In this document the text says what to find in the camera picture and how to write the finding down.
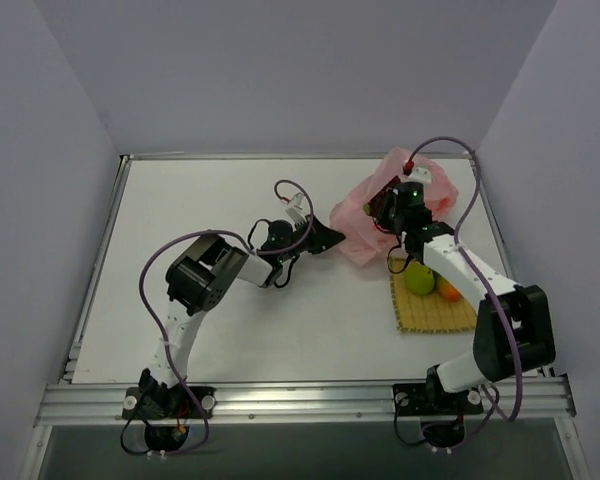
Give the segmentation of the dark red fake grapes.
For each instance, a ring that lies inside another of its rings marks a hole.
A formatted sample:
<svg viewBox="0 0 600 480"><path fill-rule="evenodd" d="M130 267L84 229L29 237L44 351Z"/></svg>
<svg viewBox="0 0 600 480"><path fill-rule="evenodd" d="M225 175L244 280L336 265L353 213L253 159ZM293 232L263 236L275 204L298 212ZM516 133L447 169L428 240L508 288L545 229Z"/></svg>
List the dark red fake grapes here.
<svg viewBox="0 0 600 480"><path fill-rule="evenodd" d="M400 182L401 180L399 176L393 176L383 187L381 187L379 191L365 204L366 214L371 217L376 217L385 202L388 192Z"/></svg>

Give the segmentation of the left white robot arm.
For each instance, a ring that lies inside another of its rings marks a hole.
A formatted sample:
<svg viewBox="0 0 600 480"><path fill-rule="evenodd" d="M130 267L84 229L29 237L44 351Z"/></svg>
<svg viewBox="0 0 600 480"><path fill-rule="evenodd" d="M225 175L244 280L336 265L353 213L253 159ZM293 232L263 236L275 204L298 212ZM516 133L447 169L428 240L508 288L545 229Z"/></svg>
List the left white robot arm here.
<svg viewBox="0 0 600 480"><path fill-rule="evenodd" d="M159 419L174 417L182 405L182 382L202 320L237 280L259 288L284 288L278 279L291 273L303 253L317 255L344 242L346 236L312 215L299 222L266 222L267 235L255 249L248 238L226 230L204 230L171 241L165 249L193 243L165 274L169 315L159 322L160 346L139 380L145 405Z"/></svg>

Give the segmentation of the orange fake mango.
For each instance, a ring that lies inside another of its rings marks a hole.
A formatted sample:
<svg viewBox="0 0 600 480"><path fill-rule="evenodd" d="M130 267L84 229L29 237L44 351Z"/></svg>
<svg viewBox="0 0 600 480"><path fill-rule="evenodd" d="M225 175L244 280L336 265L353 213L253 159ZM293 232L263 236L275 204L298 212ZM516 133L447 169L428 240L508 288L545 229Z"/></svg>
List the orange fake mango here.
<svg viewBox="0 0 600 480"><path fill-rule="evenodd" d="M447 302L454 303L463 299L462 294L444 277L436 278L436 291Z"/></svg>

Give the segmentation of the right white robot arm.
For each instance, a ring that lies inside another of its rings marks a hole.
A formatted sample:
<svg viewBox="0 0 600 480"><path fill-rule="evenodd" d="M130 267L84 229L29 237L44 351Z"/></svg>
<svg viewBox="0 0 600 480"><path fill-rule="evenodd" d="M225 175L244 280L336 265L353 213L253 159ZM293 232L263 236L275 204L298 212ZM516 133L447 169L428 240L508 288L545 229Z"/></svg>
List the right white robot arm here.
<svg viewBox="0 0 600 480"><path fill-rule="evenodd" d="M476 313L472 350L433 368L424 400L435 412L449 411L460 392L547 366L556 348L546 293L498 273L460 241L456 229L433 219L424 185L387 186L371 201L369 215L394 236L407 258L441 275Z"/></svg>

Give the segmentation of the green fake pear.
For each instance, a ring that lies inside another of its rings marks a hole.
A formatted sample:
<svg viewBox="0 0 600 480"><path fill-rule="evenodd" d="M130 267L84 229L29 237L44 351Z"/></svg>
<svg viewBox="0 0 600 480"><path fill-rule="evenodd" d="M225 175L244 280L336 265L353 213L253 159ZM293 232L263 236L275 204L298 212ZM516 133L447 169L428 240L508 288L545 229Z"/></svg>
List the green fake pear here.
<svg viewBox="0 0 600 480"><path fill-rule="evenodd" d="M435 289L433 271L415 260L409 262L403 275L405 287L414 295L428 295Z"/></svg>

